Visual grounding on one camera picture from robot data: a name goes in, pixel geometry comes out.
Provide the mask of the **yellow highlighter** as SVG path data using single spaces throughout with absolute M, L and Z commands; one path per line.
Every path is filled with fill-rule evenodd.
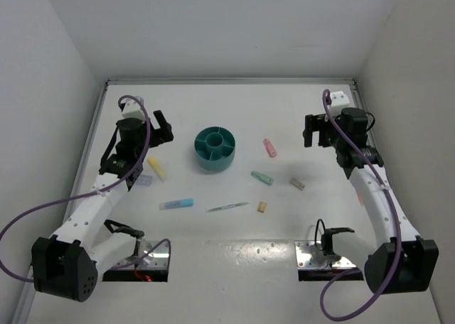
M 167 177 L 166 177 L 166 172 L 165 170 L 162 168 L 162 166 L 159 164 L 159 162 L 152 156 L 148 157 L 147 158 L 147 162 L 149 163 L 149 165 L 151 166 L 151 168 L 153 169 L 153 171 L 155 172 L 155 174 L 157 175 L 157 177 L 162 181 L 162 182 L 165 182 Z

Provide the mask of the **pink highlighter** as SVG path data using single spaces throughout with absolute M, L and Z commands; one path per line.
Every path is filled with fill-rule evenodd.
M 274 158 L 277 156 L 277 151 L 275 150 L 272 142 L 269 139 L 264 139 L 263 144 L 270 158 Z

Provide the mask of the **grey beige eraser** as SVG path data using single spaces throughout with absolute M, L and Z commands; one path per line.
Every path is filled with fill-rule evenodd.
M 292 178 L 292 179 L 290 180 L 290 183 L 291 183 L 294 187 L 296 187 L 297 189 L 299 189 L 299 190 L 303 190 L 303 189 L 305 188 L 305 185 L 304 185 L 300 180 L 298 180 L 298 179 L 296 179 L 296 178 Z

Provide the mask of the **green highlighter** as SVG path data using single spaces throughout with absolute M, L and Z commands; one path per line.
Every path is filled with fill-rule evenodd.
M 252 171 L 251 176 L 261 183 L 264 183 L 265 185 L 272 185 L 274 182 L 274 179 L 266 174 L 263 174 L 259 171 Z

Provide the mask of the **blue capped glue stick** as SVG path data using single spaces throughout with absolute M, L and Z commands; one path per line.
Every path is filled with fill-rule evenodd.
M 159 205 L 160 210 L 171 210 L 171 209 L 179 209 L 183 207 L 192 207 L 194 205 L 193 198 L 186 198 L 182 200 L 172 200 L 163 202 Z

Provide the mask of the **green thin pen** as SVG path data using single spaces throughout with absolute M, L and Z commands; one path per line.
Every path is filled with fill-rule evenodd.
M 217 211 L 221 211 L 221 210 L 229 210 L 229 209 L 233 209 L 236 207 L 242 207 L 242 206 L 245 206 L 248 204 L 249 204 L 248 202 L 237 202 L 237 203 L 233 203 L 233 204 L 229 204 L 229 205 L 223 205 L 220 207 L 214 207 L 209 210 L 206 210 L 206 212 L 217 212 Z

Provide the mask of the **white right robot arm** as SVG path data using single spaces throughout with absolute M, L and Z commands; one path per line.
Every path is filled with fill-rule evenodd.
M 439 256 L 437 244 L 424 239 L 410 224 L 388 184 L 384 162 L 378 150 L 368 144 L 374 122 L 371 113 L 346 107 L 329 121 L 324 114 L 305 117 L 304 145 L 310 147 L 313 134 L 318 145 L 333 147 L 338 165 L 360 197 L 373 226 L 376 243 L 364 242 L 348 227 L 326 228 L 319 249 L 326 256 L 343 256 L 357 266 L 372 292 L 376 292 L 399 259 L 385 287 L 385 293 L 426 291 Z

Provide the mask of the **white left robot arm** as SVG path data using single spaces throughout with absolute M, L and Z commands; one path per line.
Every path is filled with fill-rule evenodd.
M 143 171 L 146 152 L 173 141 L 171 125 L 161 111 L 155 116 L 159 128 L 139 117 L 116 123 L 104 152 L 99 173 L 85 198 L 49 238 L 32 246 L 33 284 L 37 292 L 83 302 L 97 282 L 122 262 L 137 265 L 144 233 L 109 220 L 115 205 L 126 195 Z

